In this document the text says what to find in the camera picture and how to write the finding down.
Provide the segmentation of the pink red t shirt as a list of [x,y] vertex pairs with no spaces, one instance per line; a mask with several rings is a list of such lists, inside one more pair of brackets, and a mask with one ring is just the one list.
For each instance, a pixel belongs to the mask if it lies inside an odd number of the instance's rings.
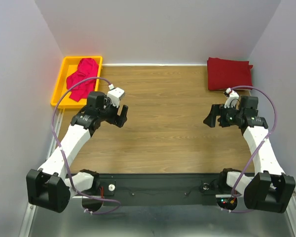
[[[67,77],[67,89],[70,89],[73,85],[78,82],[90,78],[96,77],[98,73],[99,65],[92,58],[83,58],[80,60],[77,70]],[[96,80],[88,80],[71,90],[70,98],[76,102],[81,99],[86,99],[91,91],[94,91]]]

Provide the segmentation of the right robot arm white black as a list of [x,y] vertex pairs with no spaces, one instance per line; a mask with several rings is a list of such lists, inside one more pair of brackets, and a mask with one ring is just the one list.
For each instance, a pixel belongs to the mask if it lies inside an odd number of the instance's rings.
[[234,95],[225,104],[213,104],[204,124],[209,127],[237,126],[251,153],[249,162],[255,169],[254,177],[245,171],[224,169],[217,187],[223,193],[231,190],[235,198],[242,196],[247,209],[283,213],[296,187],[294,177],[285,174],[272,145],[265,118],[258,115],[259,99],[254,96]]

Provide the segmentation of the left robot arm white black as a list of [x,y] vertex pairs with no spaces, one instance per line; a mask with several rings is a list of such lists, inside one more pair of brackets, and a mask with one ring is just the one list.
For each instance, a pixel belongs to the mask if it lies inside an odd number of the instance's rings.
[[74,196],[89,198],[99,194],[96,208],[101,207],[106,199],[99,174],[83,169],[72,175],[70,165],[102,122],[123,127],[128,106],[124,105],[120,113],[118,109],[124,95],[124,90],[119,87],[110,89],[107,94],[89,93],[87,104],[72,118],[63,140],[57,141],[58,147],[37,170],[28,172],[26,183],[30,204],[61,213]]

